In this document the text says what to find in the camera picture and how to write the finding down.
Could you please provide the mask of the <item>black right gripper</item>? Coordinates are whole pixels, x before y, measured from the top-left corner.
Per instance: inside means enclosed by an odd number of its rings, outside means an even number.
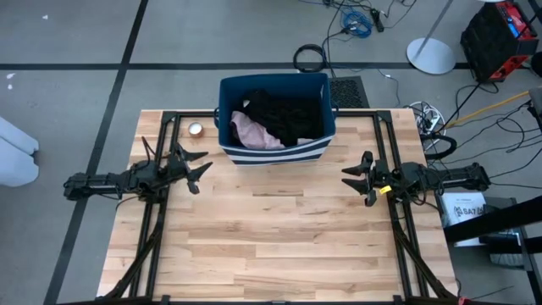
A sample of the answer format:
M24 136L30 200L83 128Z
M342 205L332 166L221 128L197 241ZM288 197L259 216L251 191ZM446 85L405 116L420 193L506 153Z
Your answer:
M388 169L386 162L376 162L371 168L372 164L373 154L370 151L365 151L359 165L341 170L342 173L355 176L361 176L370 171L369 183L366 179L342 179L341 181L361 195L367 195L373 188L377 188L379 191L384 186L390 186L396 196L419 193L419 164L404 163L393 170Z

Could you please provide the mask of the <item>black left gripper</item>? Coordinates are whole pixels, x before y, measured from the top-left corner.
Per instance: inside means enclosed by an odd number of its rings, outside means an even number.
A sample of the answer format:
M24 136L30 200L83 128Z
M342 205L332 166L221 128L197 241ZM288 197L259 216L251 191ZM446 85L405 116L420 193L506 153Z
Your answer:
M188 152L178 142L174 151L165 156L167 163L161 167L154 162L151 178L146 183L147 189L159 189L187 177L188 181L198 182L203 174L213 165L206 163L198 168L190 169L187 162L192 162L208 155L208 152Z

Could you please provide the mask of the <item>pink woven shirt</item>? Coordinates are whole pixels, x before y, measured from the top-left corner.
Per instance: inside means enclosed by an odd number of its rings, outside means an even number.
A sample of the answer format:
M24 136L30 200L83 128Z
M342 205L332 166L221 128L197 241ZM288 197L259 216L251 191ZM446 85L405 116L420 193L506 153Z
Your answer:
M304 113L231 114L230 128L244 147L273 150L304 144L322 135L320 116Z

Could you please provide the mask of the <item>black knit garment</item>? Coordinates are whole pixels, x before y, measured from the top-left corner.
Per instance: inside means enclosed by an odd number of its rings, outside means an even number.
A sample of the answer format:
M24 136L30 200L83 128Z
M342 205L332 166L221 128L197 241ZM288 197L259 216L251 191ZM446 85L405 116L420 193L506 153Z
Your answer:
M237 108L286 147L298 139L324 136L320 102L314 98L276 97L260 89L249 91Z

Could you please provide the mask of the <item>black perforated floor mat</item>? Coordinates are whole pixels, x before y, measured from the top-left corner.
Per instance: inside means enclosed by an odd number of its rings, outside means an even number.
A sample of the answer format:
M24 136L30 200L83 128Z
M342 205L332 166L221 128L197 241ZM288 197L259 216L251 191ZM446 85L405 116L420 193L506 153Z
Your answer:
M331 102L339 108L370 108L359 75L330 79Z

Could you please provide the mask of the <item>white printed cardboard box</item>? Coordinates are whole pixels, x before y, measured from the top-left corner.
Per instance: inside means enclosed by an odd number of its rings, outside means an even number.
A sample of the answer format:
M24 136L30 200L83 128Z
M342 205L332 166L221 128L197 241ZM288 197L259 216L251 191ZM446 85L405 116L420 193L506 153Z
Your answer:
M483 215L486 205L482 192L445 192L440 201L445 228Z

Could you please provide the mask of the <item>blue white-striped fabric bin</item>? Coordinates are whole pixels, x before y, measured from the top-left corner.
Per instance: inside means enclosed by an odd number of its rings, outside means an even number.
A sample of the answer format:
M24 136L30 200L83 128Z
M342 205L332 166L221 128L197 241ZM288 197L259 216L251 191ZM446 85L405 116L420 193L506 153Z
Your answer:
M232 134L231 114L234 111L239 111L237 108L248 92L260 89L276 97L318 99L324 121L324 136L301 145L282 149L263 150L244 147ZM229 159L238 166L317 160L325 152L336 133L336 115L333 107L329 77L324 73L244 75L225 78L220 82L218 107L214 113L214 124L218 129L218 143Z

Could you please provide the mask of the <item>black metal stand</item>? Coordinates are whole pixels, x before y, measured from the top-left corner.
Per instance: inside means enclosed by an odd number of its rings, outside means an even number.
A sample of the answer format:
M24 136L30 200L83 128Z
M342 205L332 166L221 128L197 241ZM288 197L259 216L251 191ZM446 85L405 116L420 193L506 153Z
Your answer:
M519 229L519 245L502 245L499 251L506 254L520 253L523 256L523 267L528 275L535 304L542 305L542 275L534 260L534 254L542 254L542 236L526 237L524 229L526 225L542 223L542 196L520 203L516 203L514 198L511 198L511 201L512 205L509 207L445 227L445 236L449 242L459 242L509 229Z

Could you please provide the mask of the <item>white round lamp stand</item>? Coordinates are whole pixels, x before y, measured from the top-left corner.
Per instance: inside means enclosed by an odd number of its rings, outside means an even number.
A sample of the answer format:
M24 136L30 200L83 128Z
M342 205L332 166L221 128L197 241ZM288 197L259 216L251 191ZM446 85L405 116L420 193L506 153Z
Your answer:
M451 72L456 65L453 50L446 43L433 38L453 1L446 0L445 6L426 36L411 41L406 48L409 63L426 74L444 75Z

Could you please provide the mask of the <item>yellow wooden stick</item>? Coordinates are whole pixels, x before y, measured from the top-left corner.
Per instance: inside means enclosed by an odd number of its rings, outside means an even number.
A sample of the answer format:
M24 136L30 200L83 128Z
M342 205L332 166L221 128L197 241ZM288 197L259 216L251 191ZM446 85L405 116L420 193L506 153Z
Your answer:
M517 94L515 96L507 98L506 100L503 100L501 102L492 104L492 105L490 105L488 107L485 107L485 108L481 108L481 109L479 109L479 110L477 110L477 111L475 111L475 112L473 112L471 114L468 114L468 115L463 116L463 117L461 117L459 119L451 121L450 123L446 123L444 127L445 127L445 129L449 129L454 125L458 125L458 124L460 124L462 122L466 122L466 121L468 121L468 120L470 120L470 119L472 119L472 118L474 118L476 116L479 116L480 114L486 113L486 112L488 112L490 110L493 110L495 108L500 108L500 107L502 107L504 105L507 105L508 103L516 101L517 99L520 99L522 97L526 97L527 95L528 95L528 91L523 91L523 92L521 92L521 93L519 93L519 94Z

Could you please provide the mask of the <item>black power strip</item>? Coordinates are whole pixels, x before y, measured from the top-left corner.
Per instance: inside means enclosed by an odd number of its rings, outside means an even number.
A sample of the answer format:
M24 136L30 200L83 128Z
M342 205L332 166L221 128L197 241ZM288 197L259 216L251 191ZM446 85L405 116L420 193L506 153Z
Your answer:
M383 32L384 26L380 18L381 11L377 10L376 8L372 8L370 10L370 14L372 16L373 23L374 23L374 26L376 27L377 32Z

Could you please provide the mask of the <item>white rounded object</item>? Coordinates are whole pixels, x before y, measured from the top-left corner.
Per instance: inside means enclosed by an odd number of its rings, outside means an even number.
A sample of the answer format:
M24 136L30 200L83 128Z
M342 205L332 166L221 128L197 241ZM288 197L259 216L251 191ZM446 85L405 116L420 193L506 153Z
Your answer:
M27 185L39 175L39 142L0 116L0 186Z

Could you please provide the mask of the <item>black red tool case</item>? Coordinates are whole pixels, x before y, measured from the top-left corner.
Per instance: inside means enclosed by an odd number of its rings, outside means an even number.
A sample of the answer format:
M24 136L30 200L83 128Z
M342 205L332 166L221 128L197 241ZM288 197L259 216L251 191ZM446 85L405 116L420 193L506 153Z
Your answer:
M477 82L501 82L536 53L538 33L518 3L486 2L462 32L460 44Z

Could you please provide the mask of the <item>black metal table frame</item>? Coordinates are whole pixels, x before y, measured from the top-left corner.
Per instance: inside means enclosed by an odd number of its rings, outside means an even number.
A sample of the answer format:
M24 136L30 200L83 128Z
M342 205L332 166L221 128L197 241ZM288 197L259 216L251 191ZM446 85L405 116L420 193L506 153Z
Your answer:
M199 122L202 137L190 137ZM175 301L390 301L418 294L401 266L389 205L372 207L343 183L342 169L365 151L395 165L423 161L410 110L345 111L323 155L296 164L244 167L218 144L211 112L144 110L131 161L143 142L208 152L200 193L184 182L169 193L162 242L135 279L135 294Z

